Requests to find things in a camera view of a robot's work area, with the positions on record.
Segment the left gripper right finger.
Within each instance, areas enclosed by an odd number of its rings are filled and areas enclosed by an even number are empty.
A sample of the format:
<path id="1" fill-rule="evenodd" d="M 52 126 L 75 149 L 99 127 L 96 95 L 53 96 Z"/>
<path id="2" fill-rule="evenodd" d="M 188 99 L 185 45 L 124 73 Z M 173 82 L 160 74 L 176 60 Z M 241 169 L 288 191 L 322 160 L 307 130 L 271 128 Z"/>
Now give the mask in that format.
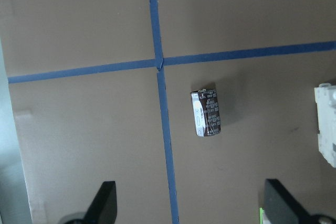
<path id="1" fill-rule="evenodd" d="M 335 219 L 308 213 L 277 179 L 266 179 L 264 213 L 270 223 L 335 223 Z"/>

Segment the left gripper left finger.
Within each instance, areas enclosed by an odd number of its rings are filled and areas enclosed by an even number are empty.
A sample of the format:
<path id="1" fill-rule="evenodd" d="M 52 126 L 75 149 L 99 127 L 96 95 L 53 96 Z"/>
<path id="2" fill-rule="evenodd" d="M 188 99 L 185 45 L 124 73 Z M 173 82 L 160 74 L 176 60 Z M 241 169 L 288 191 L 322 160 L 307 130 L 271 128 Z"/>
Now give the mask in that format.
<path id="1" fill-rule="evenodd" d="M 59 223 L 114 224 L 117 219 L 115 181 L 103 182 L 84 216 L 63 217 Z"/>

